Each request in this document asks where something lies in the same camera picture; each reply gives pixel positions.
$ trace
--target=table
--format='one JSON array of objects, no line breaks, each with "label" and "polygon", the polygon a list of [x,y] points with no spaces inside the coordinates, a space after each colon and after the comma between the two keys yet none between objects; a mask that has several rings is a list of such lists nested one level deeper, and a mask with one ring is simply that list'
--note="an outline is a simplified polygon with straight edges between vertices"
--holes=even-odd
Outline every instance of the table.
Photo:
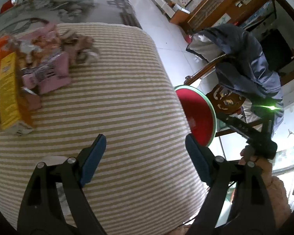
[{"label": "table", "polygon": [[102,22],[141,28],[128,0],[27,0],[0,14],[0,35],[22,33],[46,22]]},{"label": "table", "polygon": [[[47,11],[41,17],[59,13],[52,2],[41,2],[40,12]],[[8,11],[9,18],[16,12]],[[73,19],[89,17],[96,19]],[[77,156],[102,133],[107,149],[84,193],[103,228],[109,235],[163,235],[173,230],[201,207],[206,190],[185,150],[189,126],[154,42],[138,27],[119,24],[58,28],[60,33],[74,29],[93,37],[101,58],[72,66],[72,83],[42,97],[42,109],[33,115],[34,132],[22,137],[0,133],[1,212],[16,227],[35,165],[46,156]],[[71,215],[66,221],[74,225]]]}]

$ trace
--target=red round stool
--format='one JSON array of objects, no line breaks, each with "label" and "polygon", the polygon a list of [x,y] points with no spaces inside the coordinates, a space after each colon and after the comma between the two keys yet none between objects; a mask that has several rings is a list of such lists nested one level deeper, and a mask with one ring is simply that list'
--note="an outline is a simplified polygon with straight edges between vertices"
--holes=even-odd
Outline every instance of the red round stool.
[{"label": "red round stool", "polygon": [[217,118],[209,99],[197,88],[175,88],[193,136],[202,146],[209,146],[216,134]]}]

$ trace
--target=green light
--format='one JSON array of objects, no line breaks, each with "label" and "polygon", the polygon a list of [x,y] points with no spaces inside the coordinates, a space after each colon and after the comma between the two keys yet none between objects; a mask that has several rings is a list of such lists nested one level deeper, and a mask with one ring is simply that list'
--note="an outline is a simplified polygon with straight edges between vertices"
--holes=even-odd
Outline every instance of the green light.
[{"label": "green light", "polygon": [[264,107],[264,108],[267,108],[267,109],[270,109],[270,110],[279,110],[280,108],[277,108],[275,106],[263,106],[261,105],[261,107]]}]

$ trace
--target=pink snack package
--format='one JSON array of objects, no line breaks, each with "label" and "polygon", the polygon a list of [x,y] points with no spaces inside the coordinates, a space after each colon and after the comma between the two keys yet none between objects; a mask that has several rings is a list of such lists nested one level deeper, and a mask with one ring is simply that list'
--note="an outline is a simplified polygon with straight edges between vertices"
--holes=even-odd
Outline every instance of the pink snack package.
[{"label": "pink snack package", "polygon": [[71,83],[69,77],[69,54],[57,52],[38,67],[24,68],[22,80],[28,89],[38,85],[39,94],[45,94]]}]

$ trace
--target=metal screw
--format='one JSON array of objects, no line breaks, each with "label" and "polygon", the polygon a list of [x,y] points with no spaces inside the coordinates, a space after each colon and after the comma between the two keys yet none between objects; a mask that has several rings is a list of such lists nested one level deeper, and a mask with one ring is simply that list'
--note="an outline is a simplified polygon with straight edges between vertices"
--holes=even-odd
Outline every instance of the metal screw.
[{"label": "metal screw", "polygon": [[217,155],[215,159],[218,163],[222,163],[224,161],[224,158],[220,155]]},{"label": "metal screw", "polygon": [[38,169],[41,169],[43,166],[45,166],[44,162],[40,162],[40,163],[37,164]]},{"label": "metal screw", "polygon": [[255,167],[255,163],[252,162],[252,161],[248,161],[248,162],[247,162],[247,165],[248,165],[249,167],[251,167],[251,168],[254,168],[254,167]]},{"label": "metal screw", "polygon": [[75,157],[70,157],[69,159],[68,159],[68,163],[69,164],[73,164],[73,163],[75,163],[76,162],[76,158]]}]

